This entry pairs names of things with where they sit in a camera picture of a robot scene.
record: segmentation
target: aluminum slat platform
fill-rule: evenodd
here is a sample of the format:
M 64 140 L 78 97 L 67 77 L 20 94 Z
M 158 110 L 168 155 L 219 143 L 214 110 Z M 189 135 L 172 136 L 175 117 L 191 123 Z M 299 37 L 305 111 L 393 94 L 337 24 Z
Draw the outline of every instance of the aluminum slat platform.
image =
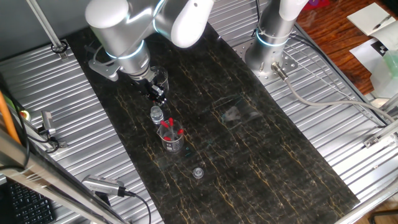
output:
M 51 154 L 61 166 L 82 180 L 89 174 L 124 182 L 150 206 L 152 223 L 163 223 L 152 199 L 73 52 L 60 60 L 50 46 L 0 62 L 11 93 L 30 112 L 32 124 L 42 125 L 40 112 L 51 111 L 55 137 L 68 147 Z M 138 198 L 109 197 L 112 208 L 125 219 L 147 224 L 148 211 Z M 75 212 L 54 203 L 56 223 L 88 223 Z

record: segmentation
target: metal bracket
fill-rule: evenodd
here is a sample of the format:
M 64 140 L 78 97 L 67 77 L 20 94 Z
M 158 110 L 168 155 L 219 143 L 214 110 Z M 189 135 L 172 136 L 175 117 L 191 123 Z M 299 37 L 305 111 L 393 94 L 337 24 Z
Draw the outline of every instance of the metal bracket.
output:
M 246 54 L 246 51 L 248 50 L 250 45 L 252 45 L 253 42 L 254 42 L 254 39 L 233 47 L 234 51 L 237 53 L 237 55 L 243 61 L 244 61 L 244 56 Z M 292 59 L 289 55 L 287 55 L 287 53 L 285 51 L 283 51 L 283 53 L 282 53 L 282 60 L 280 61 L 279 65 L 285 73 L 293 72 L 299 66 L 298 63 L 294 59 Z M 274 73 L 259 72 L 259 73 L 256 73 L 256 75 L 263 85 L 279 78 L 279 76 L 278 76 L 278 74 L 276 74 L 276 72 L 274 72 Z
M 67 54 L 66 52 L 60 53 L 60 54 L 58 54 L 58 55 L 60 56 L 61 60 L 66 60 L 66 59 L 68 59 L 68 54 Z
M 39 134 L 41 135 L 46 135 L 48 139 L 51 138 L 51 135 L 55 134 L 57 130 L 55 129 L 54 122 L 52 120 L 52 115 L 51 112 L 49 111 L 42 111 L 42 119 L 43 119 L 43 126 L 41 128 L 41 131 Z M 68 147 L 68 144 L 66 141 L 59 141 L 59 147 L 60 148 L 66 148 Z M 55 148 L 55 143 L 49 142 L 49 144 Z
M 363 144 L 367 148 L 369 148 L 372 145 L 374 145 L 374 144 L 380 142 L 381 140 L 389 137 L 391 134 L 394 134 L 397 131 L 398 131 L 398 120 L 396 120 L 393 123 L 389 124 L 388 126 L 383 128 L 381 131 L 377 132 L 376 134 L 374 134 L 373 136 L 371 136 L 370 138 L 365 140 L 365 142 L 363 142 Z
M 97 65 L 94 60 L 91 59 L 88 62 L 88 66 L 90 66 L 90 68 L 95 72 L 111 81 L 116 82 L 119 78 L 116 72 L 119 70 L 120 66 L 116 63 L 113 63 L 112 65 Z

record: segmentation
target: gray cable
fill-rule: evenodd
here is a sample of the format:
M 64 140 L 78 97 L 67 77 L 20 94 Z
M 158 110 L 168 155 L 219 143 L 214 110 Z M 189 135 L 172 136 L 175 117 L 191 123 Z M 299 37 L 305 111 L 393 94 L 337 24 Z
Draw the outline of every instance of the gray cable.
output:
M 360 106 L 367 107 L 371 110 L 374 110 L 375 112 L 378 112 L 379 114 L 383 115 L 385 118 L 387 118 L 391 122 L 395 121 L 394 118 L 392 118 L 390 115 L 388 115 L 386 112 L 380 110 L 379 108 L 376 108 L 372 105 L 369 105 L 369 104 L 363 103 L 363 102 L 359 102 L 359 101 L 341 100 L 341 101 L 324 102 L 324 103 L 314 103 L 311 101 L 307 101 L 307 100 L 303 99 L 299 94 L 297 94 L 297 92 L 293 89 L 293 86 L 290 83 L 289 79 L 286 79 L 285 83 L 290 88 L 293 95 L 295 95 L 298 100 L 300 100 L 302 103 L 305 103 L 306 105 L 310 105 L 310 106 L 332 106 L 332 105 L 342 105 L 342 104 L 360 105 Z

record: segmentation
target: glass beaker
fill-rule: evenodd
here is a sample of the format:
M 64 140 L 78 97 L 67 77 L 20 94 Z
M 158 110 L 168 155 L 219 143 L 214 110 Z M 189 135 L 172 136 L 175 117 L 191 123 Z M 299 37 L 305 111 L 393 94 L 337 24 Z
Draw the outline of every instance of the glass beaker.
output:
M 178 121 L 174 121 L 174 125 L 171 127 L 169 121 L 166 121 L 166 124 L 169 126 L 166 128 L 161 125 L 157 130 L 157 134 L 162 139 L 163 147 L 172 153 L 180 152 L 184 145 L 184 133 L 177 134 L 179 130 L 183 130 L 182 125 Z

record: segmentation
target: black table top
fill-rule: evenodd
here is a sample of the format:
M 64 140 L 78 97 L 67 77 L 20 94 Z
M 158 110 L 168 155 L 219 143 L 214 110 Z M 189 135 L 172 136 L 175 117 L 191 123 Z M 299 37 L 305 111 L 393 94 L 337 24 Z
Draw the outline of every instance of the black table top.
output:
M 179 154 L 163 149 L 153 102 L 128 77 L 115 83 L 88 67 L 92 31 L 67 40 L 166 224 L 334 223 L 358 203 L 210 25 L 189 49 L 146 39 L 151 66 L 169 73 L 162 109 L 185 129 Z M 198 180 L 196 167 L 205 172 Z

